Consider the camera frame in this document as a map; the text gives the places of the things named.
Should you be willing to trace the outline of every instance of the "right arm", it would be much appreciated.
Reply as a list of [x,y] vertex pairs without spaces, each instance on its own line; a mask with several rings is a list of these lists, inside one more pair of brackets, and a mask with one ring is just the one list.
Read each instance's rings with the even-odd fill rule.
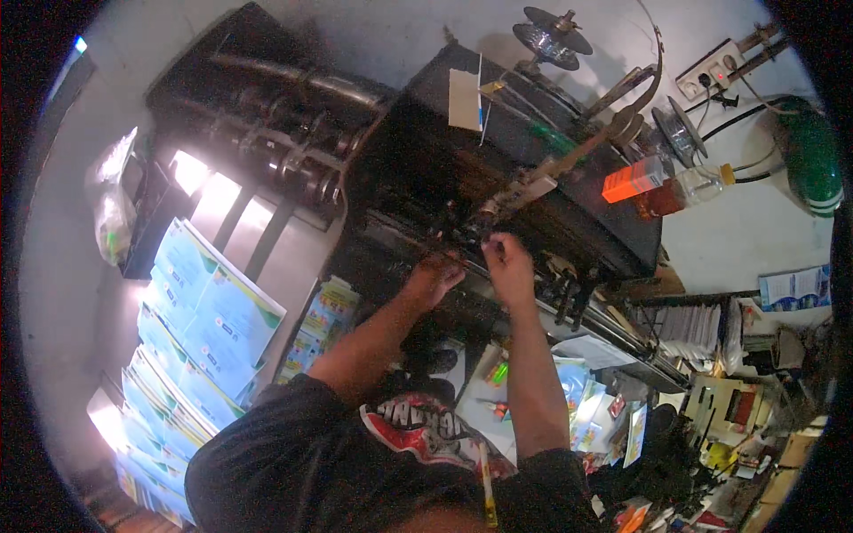
[[507,388],[518,457],[568,449],[569,409],[539,321],[533,261],[509,234],[493,234],[483,254],[495,293],[509,311],[513,345]]

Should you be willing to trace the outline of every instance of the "printed graphic on shirt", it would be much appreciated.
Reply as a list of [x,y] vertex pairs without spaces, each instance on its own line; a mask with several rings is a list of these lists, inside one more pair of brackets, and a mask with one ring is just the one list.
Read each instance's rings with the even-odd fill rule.
[[380,442],[395,452],[411,452],[425,465],[449,463],[479,474],[479,443],[485,442],[493,479],[516,472],[513,463],[488,439],[426,394],[411,392],[376,406],[365,404],[360,413],[364,425]]

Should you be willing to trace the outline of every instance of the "left arm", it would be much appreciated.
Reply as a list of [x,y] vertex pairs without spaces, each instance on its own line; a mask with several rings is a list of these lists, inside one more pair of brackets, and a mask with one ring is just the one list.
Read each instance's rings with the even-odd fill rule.
[[358,405],[400,359],[400,343],[418,319],[464,277],[462,267],[444,255],[435,253],[421,261],[403,290],[317,358],[308,375],[328,385],[347,405]]

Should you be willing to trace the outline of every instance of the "hand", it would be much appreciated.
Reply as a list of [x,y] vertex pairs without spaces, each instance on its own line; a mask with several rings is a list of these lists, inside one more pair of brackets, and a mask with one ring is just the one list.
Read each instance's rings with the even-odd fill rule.
[[430,310],[444,295],[465,278],[465,270],[457,261],[458,254],[431,253],[415,266],[401,295],[412,298],[424,311]]
[[535,310],[533,259],[519,240],[509,233],[494,233],[483,243],[483,255],[495,294],[509,314]]

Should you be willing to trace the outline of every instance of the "small white card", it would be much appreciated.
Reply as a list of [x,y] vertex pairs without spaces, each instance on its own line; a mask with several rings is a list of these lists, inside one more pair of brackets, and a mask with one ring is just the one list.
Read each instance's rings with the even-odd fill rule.
[[471,74],[455,68],[450,69],[447,125],[474,131],[483,130],[479,74]]

